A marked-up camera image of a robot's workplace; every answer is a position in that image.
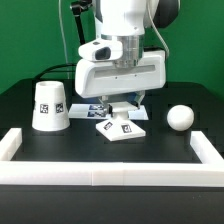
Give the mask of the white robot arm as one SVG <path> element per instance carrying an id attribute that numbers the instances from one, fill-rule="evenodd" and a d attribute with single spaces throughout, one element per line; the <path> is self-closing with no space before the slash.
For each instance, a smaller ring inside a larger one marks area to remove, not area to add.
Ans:
<path id="1" fill-rule="evenodd" d="M 96 39 L 83 44 L 75 90 L 98 97 L 107 113 L 137 109 L 149 89 L 164 86 L 169 48 L 144 49 L 145 30 L 171 24 L 180 0 L 93 0 Z"/>

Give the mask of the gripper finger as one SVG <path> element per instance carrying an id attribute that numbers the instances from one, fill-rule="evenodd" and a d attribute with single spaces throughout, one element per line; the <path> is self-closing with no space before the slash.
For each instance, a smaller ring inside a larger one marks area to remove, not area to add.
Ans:
<path id="1" fill-rule="evenodd" d="M 109 103 L 109 97 L 108 96 L 101 96 L 99 98 L 99 100 L 100 100 L 101 104 L 103 105 L 104 114 L 105 115 L 111 114 L 112 113 L 112 110 L 113 110 L 113 107 Z"/>
<path id="2" fill-rule="evenodd" d="M 145 97 L 145 91 L 144 90 L 136 92 L 135 103 L 136 103 L 137 108 L 140 108 L 141 102 L 143 101 L 144 97 Z"/>

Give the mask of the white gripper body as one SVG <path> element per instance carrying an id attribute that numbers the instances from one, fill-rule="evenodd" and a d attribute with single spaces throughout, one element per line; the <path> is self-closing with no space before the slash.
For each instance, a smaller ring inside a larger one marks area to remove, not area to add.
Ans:
<path id="1" fill-rule="evenodd" d="M 145 52 L 135 67 L 118 68 L 113 62 L 81 59 L 76 67 L 75 90 L 83 98 L 157 89 L 166 82 L 165 52 Z"/>

